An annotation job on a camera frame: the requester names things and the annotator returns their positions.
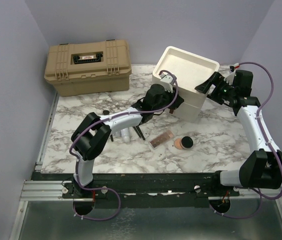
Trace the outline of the cream drawer organizer cabinet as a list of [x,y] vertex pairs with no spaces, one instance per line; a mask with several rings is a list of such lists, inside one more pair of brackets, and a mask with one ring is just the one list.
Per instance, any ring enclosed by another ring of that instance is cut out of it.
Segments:
[[161,70],[168,70],[176,76],[179,96],[184,99],[176,110],[167,109],[166,112],[186,122],[195,122],[207,96],[196,91],[195,87],[204,83],[219,68],[217,61],[174,46],[166,47],[152,72],[152,83],[159,82]]

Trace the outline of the black fan makeup brush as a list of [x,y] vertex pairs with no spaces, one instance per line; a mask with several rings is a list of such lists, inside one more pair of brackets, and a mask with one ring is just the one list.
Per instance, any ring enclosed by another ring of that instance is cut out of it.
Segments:
[[136,131],[137,135],[142,139],[145,140],[145,137],[140,129],[139,126],[134,126],[133,129]]

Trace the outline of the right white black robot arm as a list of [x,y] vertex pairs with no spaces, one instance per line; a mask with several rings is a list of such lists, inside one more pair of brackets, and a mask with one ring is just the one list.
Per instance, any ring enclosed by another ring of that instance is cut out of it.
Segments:
[[219,178],[210,183],[211,192],[217,196],[229,186],[274,190],[282,186],[282,151],[267,129],[258,98],[251,96],[252,82],[250,71],[235,71],[232,83],[215,72],[195,88],[214,102],[233,109],[250,146],[251,155],[238,170],[221,171]]

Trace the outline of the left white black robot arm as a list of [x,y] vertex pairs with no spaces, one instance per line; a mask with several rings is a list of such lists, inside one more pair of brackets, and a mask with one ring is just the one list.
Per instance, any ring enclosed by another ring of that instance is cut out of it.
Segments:
[[77,158],[75,193],[82,198],[91,193],[94,160],[104,150],[109,137],[123,129],[137,128],[151,120],[155,114],[165,109],[175,110],[183,102],[177,86],[169,92],[156,83],[151,85],[143,98],[124,111],[105,115],[89,113],[71,136],[69,153]]

